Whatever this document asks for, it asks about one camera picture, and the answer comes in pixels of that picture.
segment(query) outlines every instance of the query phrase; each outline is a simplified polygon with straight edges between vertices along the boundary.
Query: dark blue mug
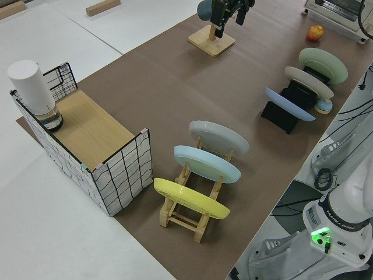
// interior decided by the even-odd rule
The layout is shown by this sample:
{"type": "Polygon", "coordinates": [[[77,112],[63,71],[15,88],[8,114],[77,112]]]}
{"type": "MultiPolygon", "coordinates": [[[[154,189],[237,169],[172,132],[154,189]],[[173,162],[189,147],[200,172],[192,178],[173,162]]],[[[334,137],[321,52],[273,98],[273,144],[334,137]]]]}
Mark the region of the dark blue mug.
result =
{"type": "Polygon", "coordinates": [[[211,19],[212,14],[212,0],[203,0],[197,7],[198,17],[204,21],[211,19]]]}

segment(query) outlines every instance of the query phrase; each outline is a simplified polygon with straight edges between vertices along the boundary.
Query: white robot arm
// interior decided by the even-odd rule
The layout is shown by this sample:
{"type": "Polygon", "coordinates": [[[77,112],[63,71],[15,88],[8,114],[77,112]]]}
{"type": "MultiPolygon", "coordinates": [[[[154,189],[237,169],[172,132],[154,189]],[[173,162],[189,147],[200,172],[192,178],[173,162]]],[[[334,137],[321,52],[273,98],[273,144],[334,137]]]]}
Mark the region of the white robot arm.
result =
{"type": "Polygon", "coordinates": [[[339,187],[308,203],[303,221],[311,235],[311,246],[320,251],[329,243],[329,254],[361,267],[373,250],[373,151],[339,187]]]}
{"type": "Polygon", "coordinates": [[[330,193],[330,205],[344,221],[360,223],[373,216],[373,152],[330,193]]]}

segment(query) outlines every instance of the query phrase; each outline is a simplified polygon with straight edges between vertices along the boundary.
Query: wooden shelf top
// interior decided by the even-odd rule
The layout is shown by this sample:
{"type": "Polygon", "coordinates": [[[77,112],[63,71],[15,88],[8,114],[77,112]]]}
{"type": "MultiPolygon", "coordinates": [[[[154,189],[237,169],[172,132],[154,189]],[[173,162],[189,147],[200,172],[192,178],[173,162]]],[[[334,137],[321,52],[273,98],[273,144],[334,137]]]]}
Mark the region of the wooden shelf top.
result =
{"type": "Polygon", "coordinates": [[[64,124],[54,135],[90,170],[134,138],[82,90],[59,100],[57,107],[64,124]]]}

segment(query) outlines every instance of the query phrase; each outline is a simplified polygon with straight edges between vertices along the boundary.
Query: white floor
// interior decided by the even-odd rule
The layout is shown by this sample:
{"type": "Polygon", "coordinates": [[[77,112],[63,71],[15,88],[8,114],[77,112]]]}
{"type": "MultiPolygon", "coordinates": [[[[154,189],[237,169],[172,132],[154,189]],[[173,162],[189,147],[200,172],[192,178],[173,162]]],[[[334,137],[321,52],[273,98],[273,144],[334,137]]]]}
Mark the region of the white floor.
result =
{"type": "Polygon", "coordinates": [[[96,0],[34,0],[0,20],[0,278],[174,279],[50,161],[17,123],[6,70],[69,62],[81,81],[196,12],[196,0],[130,1],[94,17],[96,0]]]}

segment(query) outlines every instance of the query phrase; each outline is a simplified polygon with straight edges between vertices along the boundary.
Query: wooden stand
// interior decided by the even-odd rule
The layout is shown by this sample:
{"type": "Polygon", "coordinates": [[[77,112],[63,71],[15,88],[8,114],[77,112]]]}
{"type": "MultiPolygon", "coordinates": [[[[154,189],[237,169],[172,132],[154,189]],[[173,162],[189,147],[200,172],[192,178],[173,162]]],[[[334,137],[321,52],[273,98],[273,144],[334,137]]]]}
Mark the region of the wooden stand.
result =
{"type": "Polygon", "coordinates": [[[18,1],[0,9],[0,19],[7,18],[18,12],[26,10],[26,4],[23,1],[18,1]]]}
{"type": "Polygon", "coordinates": [[[233,46],[235,39],[226,34],[223,34],[222,38],[216,38],[214,33],[214,25],[207,25],[193,35],[190,35],[188,41],[209,55],[216,57],[229,47],[233,46]]]}
{"type": "MultiPolygon", "coordinates": [[[[200,145],[201,140],[202,138],[199,137],[198,143],[196,146],[198,149],[202,148],[200,145]]],[[[234,150],[231,150],[230,154],[226,157],[226,161],[230,162],[233,154],[234,154],[234,150]]],[[[175,179],[175,182],[180,185],[185,186],[187,184],[190,174],[191,172],[188,170],[188,164],[186,163],[180,175],[175,179]]],[[[209,195],[211,199],[216,201],[222,183],[223,183],[223,177],[220,176],[219,180],[214,183],[214,186],[209,195]]],[[[176,206],[177,206],[177,203],[175,201],[172,201],[171,199],[167,197],[165,198],[164,204],[162,206],[162,209],[159,215],[160,225],[166,228],[169,221],[177,223],[178,225],[181,225],[191,231],[194,231],[195,233],[194,233],[193,241],[200,243],[202,236],[205,233],[210,216],[208,214],[202,214],[200,217],[200,220],[197,222],[195,220],[189,219],[188,217],[183,216],[179,214],[178,212],[176,212],[175,211],[176,206]]]]}
{"type": "Polygon", "coordinates": [[[121,4],[121,0],[105,0],[86,8],[87,15],[94,16],[121,4]]]}

